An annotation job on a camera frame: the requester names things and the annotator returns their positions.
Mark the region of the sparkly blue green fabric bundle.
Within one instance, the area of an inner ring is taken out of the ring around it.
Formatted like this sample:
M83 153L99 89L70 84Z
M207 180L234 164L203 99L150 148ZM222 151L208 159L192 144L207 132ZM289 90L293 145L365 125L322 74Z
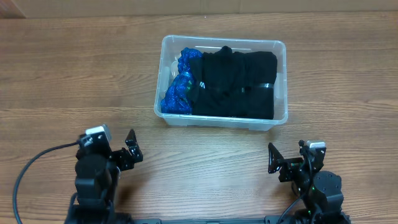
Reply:
M190 59L202 57L197 49L185 47L178 58L178 75L167 89L164 99L160 102L161 111L168 114L192 114L192 101L188 99L188 92L196 80L190 68Z

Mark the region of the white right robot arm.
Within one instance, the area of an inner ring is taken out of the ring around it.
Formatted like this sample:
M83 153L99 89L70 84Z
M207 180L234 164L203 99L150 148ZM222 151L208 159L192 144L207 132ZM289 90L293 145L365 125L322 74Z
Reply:
M268 173L279 173L280 182L291 182L298 197L279 216L266 216L265 223L350 223L342 211L344 200L340 176L322 170L324 141L300 140L300 157L284 158L273 143L268 144Z

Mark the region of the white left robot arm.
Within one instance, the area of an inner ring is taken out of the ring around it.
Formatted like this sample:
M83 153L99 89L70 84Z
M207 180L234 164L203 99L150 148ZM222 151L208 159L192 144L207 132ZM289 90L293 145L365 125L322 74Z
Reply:
M136 134L131 129L126 146L113 151L106 126L87 129L77 140L75 187L65 223L74 224L132 224L128 213L115 211L116 189L120 174L143 161Z

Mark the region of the black taped garment bundle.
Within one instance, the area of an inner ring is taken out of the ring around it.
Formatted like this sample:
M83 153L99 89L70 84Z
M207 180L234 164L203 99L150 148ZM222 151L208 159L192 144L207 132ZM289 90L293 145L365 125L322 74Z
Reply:
M241 52L224 46L215 53L203 53L189 60L195 85L188 94L192 114L245 117L245 59Z

